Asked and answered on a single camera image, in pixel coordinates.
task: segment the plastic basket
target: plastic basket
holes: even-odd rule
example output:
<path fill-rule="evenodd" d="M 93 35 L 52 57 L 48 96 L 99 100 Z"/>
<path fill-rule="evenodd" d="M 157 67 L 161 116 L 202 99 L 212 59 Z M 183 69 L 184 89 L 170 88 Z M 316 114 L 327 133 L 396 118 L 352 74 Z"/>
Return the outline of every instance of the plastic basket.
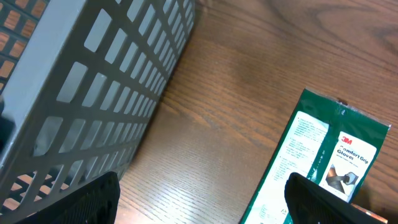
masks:
<path fill-rule="evenodd" d="M 0 17 L 10 9 L 28 17 L 18 1 L 0 1 Z M 2 116 L 16 128 L 1 151 L 0 223 L 107 171 L 123 176 L 191 32 L 194 7 L 193 0 L 48 3 L 3 82 Z"/>

